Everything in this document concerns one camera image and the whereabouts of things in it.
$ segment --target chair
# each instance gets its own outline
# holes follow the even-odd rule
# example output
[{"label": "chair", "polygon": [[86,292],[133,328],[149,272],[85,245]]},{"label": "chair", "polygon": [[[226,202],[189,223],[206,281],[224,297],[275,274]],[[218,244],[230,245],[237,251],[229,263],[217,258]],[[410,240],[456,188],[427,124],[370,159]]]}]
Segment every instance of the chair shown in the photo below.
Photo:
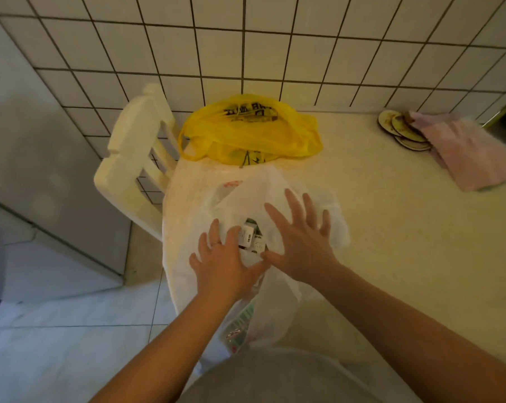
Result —
[{"label": "chair", "polygon": [[[155,186],[165,193],[176,161],[158,140],[163,128],[178,151],[176,121],[159,84],[147,85],[141,96],[128,103],[118,117],[111,139],[109,157],[104,158],[94,184],[118,210],[158,240],[162,240],[162,211],[142,194],[137,177],[144,170]],[[165,173],[152,162],[159,160]]]}]

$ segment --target refrigerator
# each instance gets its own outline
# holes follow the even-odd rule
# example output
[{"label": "refrigerator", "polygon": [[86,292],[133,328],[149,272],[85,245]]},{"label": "refrigerator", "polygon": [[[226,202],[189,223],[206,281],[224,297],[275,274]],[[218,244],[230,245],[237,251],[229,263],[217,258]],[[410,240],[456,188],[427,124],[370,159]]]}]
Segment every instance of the refrigerator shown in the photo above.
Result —
[{"label": "refrigerator", "polygon": [[0,299],[122,285],[130,220],[96,190],[99,164],[0,25]]}]

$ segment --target white table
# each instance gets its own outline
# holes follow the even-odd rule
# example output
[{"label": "white table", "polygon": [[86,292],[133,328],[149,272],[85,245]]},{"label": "white table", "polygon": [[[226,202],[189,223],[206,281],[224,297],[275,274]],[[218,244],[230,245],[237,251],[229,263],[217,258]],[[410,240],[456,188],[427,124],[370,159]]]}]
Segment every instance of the white table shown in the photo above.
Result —
[{"label": "white table", "polygon": [[[362,114],[312,113],[324,150],[277,160],[285,175],[335,191],[350,227],[344,264],[374,285],[506,358],[506,184],[462,192],[428,153],[397,145]],[[246,178],[203,159],[180,160],[164,200],[172,268],[192,211],[211,187]],[[305,303],[282,345],[346,362],[376,357],[327,301]]]}]

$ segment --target pink towel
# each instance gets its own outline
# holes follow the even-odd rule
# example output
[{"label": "pink towel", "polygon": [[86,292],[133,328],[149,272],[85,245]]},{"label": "pink towel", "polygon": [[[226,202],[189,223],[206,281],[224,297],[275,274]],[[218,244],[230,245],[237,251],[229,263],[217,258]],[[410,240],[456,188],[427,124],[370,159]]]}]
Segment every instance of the pink towel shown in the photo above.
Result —
[{"label": "pink towel", "polygon": [[412,127],[432,143],[438,163],[444,163],[460,189],[475,191],[506,181],[506,145],[477,123],[450,114],[410,116]]}]

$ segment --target plastic bag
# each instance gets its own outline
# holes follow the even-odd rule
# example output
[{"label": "plastic bag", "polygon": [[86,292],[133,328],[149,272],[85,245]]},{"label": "plastic bag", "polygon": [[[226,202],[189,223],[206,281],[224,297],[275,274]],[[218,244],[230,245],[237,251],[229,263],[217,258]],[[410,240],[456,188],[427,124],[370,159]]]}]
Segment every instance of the plastic bag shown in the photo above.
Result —
[{"label": "plastic bag", "polygon": [[[178,137],[182,157],[230,165],[252,165],[278,157],[308,157],[322,150],[316,118],[285,103],[241,94],[194,112]],[[182,136],[194,155],[184,154]]]},{"label": "plastic bag", "polygon": [[[285,188],[292,189],[300,202],[301,195],[309,192],[317,213],[320,214],[323,209],[330,211],[332,223],[330,244],[336,254],[349,244],[348,228],[337,200],[331,192],[315,187],[306,188],[298,182],[289,183],[275,167],[259,167],[258,172],[243,182],[227,182],[214,189],[195,212],[187,238],[171,270],[172,276],[169,277],[172,301],[178,313],[186,308],[196,295],[196,277],[188,259],[193,251],[197,252],[199,236],[208,230],[214,218],[219,218],[220,237],[223,240],[230,227],[243,225],[248,218],[253,219],[260,228],[268,248],[284,253],[283,240],[266,213],[264,203],[271,203],[290,220],[290,208],[284,195]],[[240,249],[240,256],[246,266],[260,261],[260,257],[250,251]],[[258,293],[252,293],[248,299],[237,302],[223,320],[200,359],[202,371],[232,355],[234,351],[231,351],[222,340],[225,337],[225,329],[239,317],[253,297],[254,311],[248,324],[245,341],[248,347],[274,344],[287,332],[303,298],[321,295],[276,268],[270,268],[263,277]]]}]

